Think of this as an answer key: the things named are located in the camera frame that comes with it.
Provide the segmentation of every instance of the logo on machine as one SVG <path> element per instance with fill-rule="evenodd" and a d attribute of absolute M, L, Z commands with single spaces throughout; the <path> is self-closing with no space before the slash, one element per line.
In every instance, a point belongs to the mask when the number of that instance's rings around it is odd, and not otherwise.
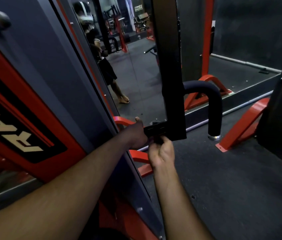
<path fill-rule="evenodd" d="M 0 120 L 0 132 L 15 132 L 18 129 L 14 125 L 5 124 Z M 23 152 L 38 152 L 43 151 L 39 146 L 32 146 L 27 140 L 31 136 L 30 133 L 22 131 L 19 135 L 17 134 L 2 134 L 3 138 L 8 140 L 10 143 L 15 145 Z"/>
<path fill-rule="evenodd" d="M 0 141 L 31 163 L 39 163 L 67 150 L 47 126 L 1 81 Z"/>

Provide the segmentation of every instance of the white sign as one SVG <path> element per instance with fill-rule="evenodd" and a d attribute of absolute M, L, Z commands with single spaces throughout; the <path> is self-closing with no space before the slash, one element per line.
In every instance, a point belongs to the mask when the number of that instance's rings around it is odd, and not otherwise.
<path fill-rule="evenodd" d="M 137 11 L 140 11 L 140 10 L 142 10 L 143 9 L 143 7 L 142 7 L 142 5 L 139 5 L 139 6 L 136 6 L 136 7 L 134 7 L 134 10 L 137 12 Z"/>

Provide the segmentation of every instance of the black shorts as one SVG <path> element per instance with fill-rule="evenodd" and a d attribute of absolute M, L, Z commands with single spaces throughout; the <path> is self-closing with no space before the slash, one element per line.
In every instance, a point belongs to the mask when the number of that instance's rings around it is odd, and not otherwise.
<path fill-rule="evenodd" d="M 111 64 L 108 62 L 106 58 L 104 58 L 103 60 L 99 62 L 98 65 L 99 65 L 100 71 L 104 77 L 106 84 L 107 85 L 112 84 L 113 81 L 117 79 L 117 76 L 115 72 L 113 71 Z"/>

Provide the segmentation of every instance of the person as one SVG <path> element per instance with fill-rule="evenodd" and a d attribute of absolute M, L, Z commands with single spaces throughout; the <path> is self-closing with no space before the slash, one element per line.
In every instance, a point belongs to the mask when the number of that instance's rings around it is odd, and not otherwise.
<path fill-rule="evenodd" d="M 0 239 L 78 239 L 120 157 L 147 139 L 136 118 L 76 165 L 1 210 Z M 162 145 L 152 140 L 148 153 L 167 239 L 213 239 L 180 182 L 172 142 L 162 140 Z"/>
<path fill-rule="evenodd" d="M 85 2 L 78 1 L 73 3 L 73 9 L 77 14 L 81 27 L 83 28 L 83 31 L 87 37 L 87 41 L 90 44 L 94 59 L 99 65 L 99 69 L 107 86 L 111 86 L 113 92 L 118 97 L 119 103 L 128 104 L 130 100 L 121 92 L 119 85 L 115 81 L 117 76 L 113 71 L 111 64 L 106 59 L 108 52 L 106 50 L 102 50 L 100 40 L 96 39 L 98 31 L 94 27 L 94 20 L 93 16 L 91 15 L 89 5 Z"/>

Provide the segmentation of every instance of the bare foot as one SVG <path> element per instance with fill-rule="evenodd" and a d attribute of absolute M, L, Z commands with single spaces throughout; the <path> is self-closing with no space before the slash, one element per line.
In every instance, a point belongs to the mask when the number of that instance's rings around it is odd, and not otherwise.
<path fill-rule="evenodd" d="M 130 101 L 127 98 L 127 96 L 122 96 L 122 97 L 119 97 L 119 103 L 120 104 L 128 104 L 128 103 L 130 103 Z"/>

